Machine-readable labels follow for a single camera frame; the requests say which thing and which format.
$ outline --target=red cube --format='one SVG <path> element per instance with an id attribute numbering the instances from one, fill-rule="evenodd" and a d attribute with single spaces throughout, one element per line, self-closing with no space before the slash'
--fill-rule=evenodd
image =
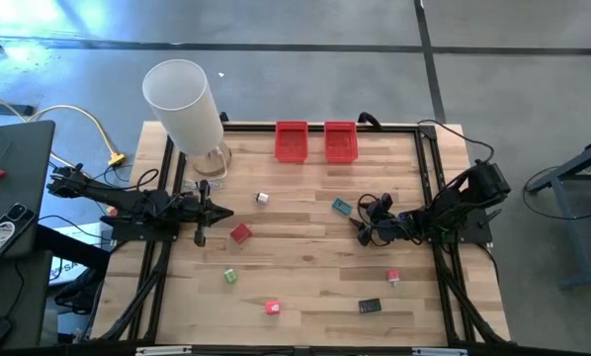
<path id="1" fill-rule="evenodd" d="M 280 312 L 280 304 L 278 301 L 271 301 L 265 304 L 265 312 L 267 315 L 272 315 Z"/>
<path id="2" fill-rule="evenodd" d="M 387 281 L 390 283 L 395 283 L 400 281 L 398 278 L 398 271 L 395 269 L 388 269 L 385 271 L 385 276 L 387 277 Z"/>
<path id="3" fill-rule="evenodd" d="M 252 235 L 252 231 L 244 223 L 240 223 L 229 235 L 240 244 Z"/>

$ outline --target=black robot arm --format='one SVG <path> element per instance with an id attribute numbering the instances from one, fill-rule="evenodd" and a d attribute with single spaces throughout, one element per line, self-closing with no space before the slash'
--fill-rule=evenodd
<path id="1" fill-rule="evenodd" d="M 158 230 L 176 231 L 180 223 L 197 223 L 195 243 L 204 246 L 204 227 L 234 215 L 233 211 L 211 201 L 206 180 L 200 183 L 199 196 L 188 192 L 171 197 L 165 190 L 127 190 L 100 183 L 86 177 L 81 169 L 82 164 L 54 168 L 47 189 L 57 197 L 85 197 L 115 207 L 116 216 L 100 220 L 113 227 L 130 227 L 144 236 L 144 240 Z"/>
<path id="2" fill-rule="evenodd" d="M 381 198 L 366 194 L 358 202 L 358 209 L 360 215 L 366 212 L 369 221 L 351 221 L 358 227 L 358 239 L 364 246 L 373 240 L 374 231 L 384 244 L 397 238 L 415 243 L 427 239 L 438 241 L 443 232 L 464 226 L 469 212 L 503 202 L 510 191 L 497 164 L 476 160 L 474 166 L 447 184 L 429 206 L 402 212 L 396 217 L 389 212 L 390 194 L 383 194 Z M 365 197 L 374 199 L 363 203 Z"/>

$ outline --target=floor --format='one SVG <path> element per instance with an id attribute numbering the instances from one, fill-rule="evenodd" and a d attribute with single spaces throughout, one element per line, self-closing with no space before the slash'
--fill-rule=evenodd
<path id="1" fill-rule="evenodd" d="M 529 176 L 591 142 L 591 55 L 585 55 L 591 50 L 572 50 L 591 48 L 591 0 L 422 4 L 435 52 L 427 56 L 420 50 L 427 38 L 413 0 L 0 0 L 0 41 L 8 53 L 0 54 L 0 96 L 38 108 L 85 108 L 129 155 L 141 123 L 153 120 L 141 80 L 169 58 L 201 65 L 217 106 L 234 121 L 355 120 L 369 111 L 383 122 L 462 124 L 467 135 L 495 147 L 494 161 L 514 189 L 491 224 L 513 339 L 591 352 L 591 287 L 556 287 L 576 272 L 564 225 L 527 211 L 519 194 Z M 109 46 L 78 48 L 75 40 Z M 149 44 L 129 49 L 134 43 Z M 206 48 L 196 44 L 222 46 L 193 50 Z M 236 44 L 264 50 L 239 50 Z M 314 52 L 261 46 L 275 44 L 322 46 L 310 47 Z M 347 51 L 339 45 L 363 46 Z M 443 49 L 452 46 L 472 54 Z M 558 51 L 486 54 L 504 47 Z M 432 100 L 439 93 L 444 115 L 439 100 Z M 72 112 L 46 118 L 57 122 L 56 152 L 89 172 L 104 170 L 108 152 L 89 122 Z M 6 122 L 16 120 L 0 117 Z M 473 158 L 486 154 L 482 147 L 469 151 Z M 555 209 L 546 194 L 534 204 Z M 585 206 L 583 212 L 590 212 Z M 42 215 L 50 214 L 90 223 L 100 211 L 84 199 L 47 196 Z"/>

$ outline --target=wooden table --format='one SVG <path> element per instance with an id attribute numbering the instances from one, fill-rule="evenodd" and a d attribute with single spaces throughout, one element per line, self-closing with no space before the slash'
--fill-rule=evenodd
<path id="1" fill-rule="evenodd" d="M 461 132 L 460 126 L 451 126 Z M 446 180 L 468 167 L 462 139 L 437 128 Z M 273 133 L 226 133 L 233 153 L 224 188 L 212 200 L 235 215 L 206 230 L 208 242 L 193 243 L 194 225 L 173 244 L 157 343 L 223 345 L 446 345 L 434 258 L 427 244 L 396 241 L 363 247 L 347 219 L 331 209 L 335 198 L 351 204 L 364 193 L 391 194 L 398 212 L 423 205 L 414 138 L 404 133 L 359 133 L 359 159 L 326 164 L 322 133 L 310 133 L 304 164 L 274 158 Z M 142 130 L 131 181 L 159 168 L 166 133 L 158 122 Z M 174 153 L 168 189 L 176 170 Z M 429 149 L 426 149 L 433 172 Z M 187 166 L 185 178 L 199 179 Z M 270 195 L 267 206 L 254 201 Z M 229 237 L 247 223 L 253 237 L 238 245 Z M 93 335 L 104 333 L 135 293 L 144 243 L 130 242 L 110 262 Z M 467 292 L 498 334 L 509 338 L 493 265 L 474 245 L 462 245 Z M 238 282 L 228 285 L 223 271 Z M 385 270 L 396 268 L 392 287 Z M 380 298 L 382 311 L 359 314 L 358 301 Z M 280 301 L 279 315 L 265 303 Z M 452 302 L 462 333 L 458 303 Z M 149 316 L 147 301 L 141 332 Z"/>

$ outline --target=red plastic basket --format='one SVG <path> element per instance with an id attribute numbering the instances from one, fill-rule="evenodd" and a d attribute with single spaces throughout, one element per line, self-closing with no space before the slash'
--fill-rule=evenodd
<path id="1" fill-rule="evenodd" d="M 355 123 L 324 123 L 324 147 L 328 162 L 350 163 L 357 159 L 359 152 Z"/>
<path id="2" fill-rule="evenodd" d="M 308 124 L 276 123 L 276 158 L 281 162 L 304 162 L 308 157 Z"/>

